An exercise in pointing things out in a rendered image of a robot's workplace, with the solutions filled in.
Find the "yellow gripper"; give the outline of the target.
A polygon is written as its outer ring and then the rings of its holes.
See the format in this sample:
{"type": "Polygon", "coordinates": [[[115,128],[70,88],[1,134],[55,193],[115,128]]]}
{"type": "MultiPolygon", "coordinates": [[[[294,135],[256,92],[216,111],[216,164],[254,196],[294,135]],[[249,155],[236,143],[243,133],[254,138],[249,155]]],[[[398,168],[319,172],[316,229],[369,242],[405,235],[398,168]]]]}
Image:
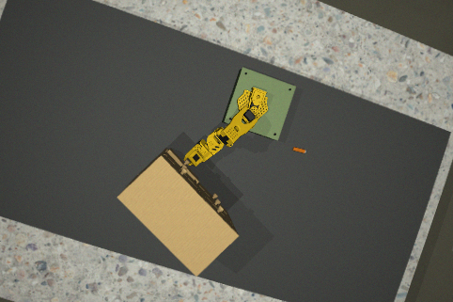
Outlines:
{"type": "Polygon", "coordinates": [[[207,142],[202,139],[198,141],[195,146],[185,154],[183,160],[185,161],[188,158],[191,162],[188,166],[194,165],[196,167],[199,163],[207,161],[212,156],[213,154],[211,153],[211,151],[209,151],[207,142]]]}

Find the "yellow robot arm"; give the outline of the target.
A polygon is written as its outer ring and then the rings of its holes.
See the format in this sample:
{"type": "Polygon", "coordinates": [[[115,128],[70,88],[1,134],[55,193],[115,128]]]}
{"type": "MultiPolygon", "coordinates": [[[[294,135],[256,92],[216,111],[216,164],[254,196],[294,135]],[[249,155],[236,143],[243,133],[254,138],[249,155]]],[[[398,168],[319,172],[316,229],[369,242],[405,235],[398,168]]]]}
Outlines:
{"type": "Polygon", "coordinates": [[[245,89],[243,91],[243,95],[237,100],[239,112],[225,129],[223,127],[217,128],[207,138],[207,146],[213,155],[221,150],[225,144],[227,147],[233,146],[233,143],[240,136],[255,127],[258,119],[268,111],[268,97],[265,97],[265,95],[265,92],[256,89],[252,89],[252,91],[245,89]]]}

